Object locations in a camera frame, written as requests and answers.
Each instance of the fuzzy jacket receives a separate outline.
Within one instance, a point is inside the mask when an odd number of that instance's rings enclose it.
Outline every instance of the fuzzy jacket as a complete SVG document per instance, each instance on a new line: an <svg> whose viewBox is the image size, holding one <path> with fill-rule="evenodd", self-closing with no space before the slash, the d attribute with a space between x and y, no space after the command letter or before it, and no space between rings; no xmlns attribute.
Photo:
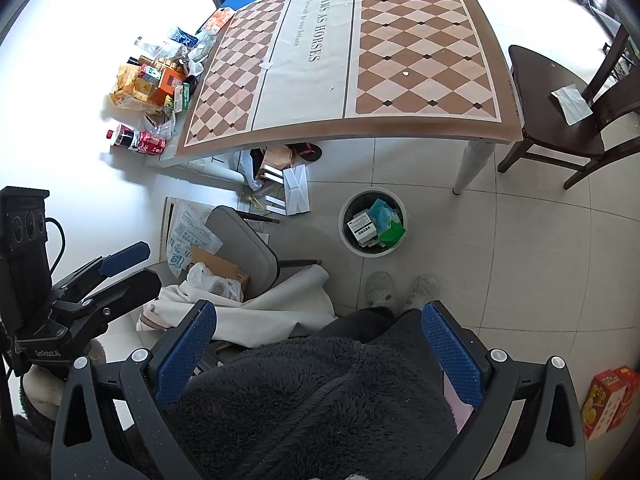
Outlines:
<svg viewBox="0 0 640 480"><path fill-rule="evenodd" d="M188 384L168 418L210 478L423 479L456 436L420 312L371 344L292 339Z"/></svg>

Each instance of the white box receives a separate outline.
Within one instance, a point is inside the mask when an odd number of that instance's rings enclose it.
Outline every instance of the white box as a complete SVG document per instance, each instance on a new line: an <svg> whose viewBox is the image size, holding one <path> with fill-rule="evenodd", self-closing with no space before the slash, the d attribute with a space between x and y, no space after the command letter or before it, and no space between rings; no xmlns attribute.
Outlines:
<svg viewBox="0 0 640 480"><path fill-rule="evenodd" d="M375 238L378 234L375 225L373 225L371 218L365 211L354 216L351 221L347 222L347 225L361 246L366 245L369 240Z"/></svg>

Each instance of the bottle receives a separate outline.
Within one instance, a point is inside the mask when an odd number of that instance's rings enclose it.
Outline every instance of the bottle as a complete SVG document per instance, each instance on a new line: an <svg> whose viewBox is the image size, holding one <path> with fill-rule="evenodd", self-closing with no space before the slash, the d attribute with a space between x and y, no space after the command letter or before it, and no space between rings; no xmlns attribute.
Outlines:
<svg viewBox="0 0 640 480"><path fill-rule="evenodd" d="M166 148L166 140L149 132L137 132L124 124L119 124L115 130L109 130L107 139L111 139L112 146L122 146L145 155L162 155Z"/></svg>

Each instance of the red gift box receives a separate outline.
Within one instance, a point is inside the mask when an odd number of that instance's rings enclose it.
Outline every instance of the red gift box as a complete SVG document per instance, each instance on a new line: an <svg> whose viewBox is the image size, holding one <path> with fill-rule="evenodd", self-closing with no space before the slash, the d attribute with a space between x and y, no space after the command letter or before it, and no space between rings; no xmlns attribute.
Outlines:
<svg viewBox="0 0 640 480"><path fill-rule="evenodd" d="M607 432L625 395L626 386L626 381L611 370L605 370L593 378L580 410L582 430L587 440Z"/></svg>
<svg viewBox="0 0 640 480"><path fill-rule="evenodd" d="M618 406L613 419L611 419L611 424L609 424L609 429L607 431L611 431L622 424L626 412L628 411L631 402L633 402L634 397L638 392L638 387L640 386L640 374L636 373L629 367L621 366L620 368L616 368L615 370L613 370L613 373L615 373L620 379L625 381L627 383L627 387L625 390L625 395L622 397L620 405Z"/></svg>

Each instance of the person's feet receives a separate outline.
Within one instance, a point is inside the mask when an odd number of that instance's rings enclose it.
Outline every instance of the person's feet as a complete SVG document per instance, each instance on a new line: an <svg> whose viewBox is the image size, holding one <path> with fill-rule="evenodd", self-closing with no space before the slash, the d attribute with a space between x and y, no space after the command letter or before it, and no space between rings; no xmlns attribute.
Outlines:
<svg viewBox="0 0 640 480"><path fill-rule="evenodd" d="M440 289L438 282L431 276L418 276L414 284L411 286L409 296L406 298L406 303L402 311L409 310L411 308L422 308L429 303L438 299Z"/></svg>
<svg viewBox="0 0 640 480"><path fill-rule="evenodd" d="M364 286L364 298L367 308L386 306L396 313L394 283L386 272L379 271L369 275Z"/></svg>

